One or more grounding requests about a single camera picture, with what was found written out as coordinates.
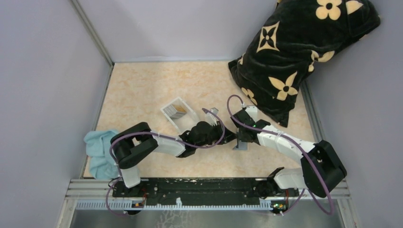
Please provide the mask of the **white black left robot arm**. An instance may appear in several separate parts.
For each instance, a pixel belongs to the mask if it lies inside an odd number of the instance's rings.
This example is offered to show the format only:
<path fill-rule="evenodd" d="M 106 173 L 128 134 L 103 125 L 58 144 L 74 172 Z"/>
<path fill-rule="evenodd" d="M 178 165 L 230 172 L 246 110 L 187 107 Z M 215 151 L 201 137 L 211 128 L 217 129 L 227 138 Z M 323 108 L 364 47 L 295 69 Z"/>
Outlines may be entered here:
<path fill-rule="evenodd" d="M 195 154 L 197 149 L 227 144 L 236 138 L 236 133 L 220 122 L 209 124 L 200 121 L 177 137 L 154 132 L 148 123 L 141 122 L 114 136 L 110 141 L 110 152 L 117 162 L 124 191 L 135 197 L 143 189 L 137 165 L 150 153 L 159 152 L 186 158 Z"/>

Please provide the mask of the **white plastic card box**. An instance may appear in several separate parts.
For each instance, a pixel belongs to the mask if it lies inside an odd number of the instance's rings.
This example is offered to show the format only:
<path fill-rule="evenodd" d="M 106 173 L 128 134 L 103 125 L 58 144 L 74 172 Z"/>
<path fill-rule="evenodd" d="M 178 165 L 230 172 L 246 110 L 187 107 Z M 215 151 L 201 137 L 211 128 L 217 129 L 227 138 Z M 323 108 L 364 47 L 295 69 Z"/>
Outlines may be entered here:
<path fill-rule="evenodd" d="M 200 121 L 196 112 L 181 97 L 176 97 L 160 110 L 179 134 L 191 130 Z"/>

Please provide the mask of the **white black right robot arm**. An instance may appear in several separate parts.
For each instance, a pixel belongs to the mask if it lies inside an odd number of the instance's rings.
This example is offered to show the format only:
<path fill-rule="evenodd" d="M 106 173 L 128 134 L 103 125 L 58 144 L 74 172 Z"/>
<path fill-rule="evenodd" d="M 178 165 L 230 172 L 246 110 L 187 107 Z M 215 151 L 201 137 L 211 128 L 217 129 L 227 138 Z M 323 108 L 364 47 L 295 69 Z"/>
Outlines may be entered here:
<path fill-rule="evenodd" d="M 298 168 L 278 168 L 269 175 L 268 191 L 274 196 L 286 189 L 306 189 L 325 198 L 346 176 L 347 170 L 331 143 L 310 142 L 289 135 L 265 120 L 254 120 L 243 108 L 231 116 L 242 142 L 256 143 L 299 162 Z"/>

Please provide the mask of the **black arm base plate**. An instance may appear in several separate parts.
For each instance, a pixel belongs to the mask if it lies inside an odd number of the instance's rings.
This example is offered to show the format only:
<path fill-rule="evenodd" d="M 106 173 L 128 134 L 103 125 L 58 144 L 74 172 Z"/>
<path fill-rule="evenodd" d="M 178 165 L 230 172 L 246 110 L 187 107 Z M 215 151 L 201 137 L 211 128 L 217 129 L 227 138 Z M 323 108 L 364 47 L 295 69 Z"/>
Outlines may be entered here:
<path fill-rule="evenodd" d="M 158 193 L 241 193 L 247 197 L 298 196 L 298 189 L 282 190 L 270 178 L 144 178 L 128 188 L 118 181 L 112 188 L 113 197 L 151 197 Z"/>

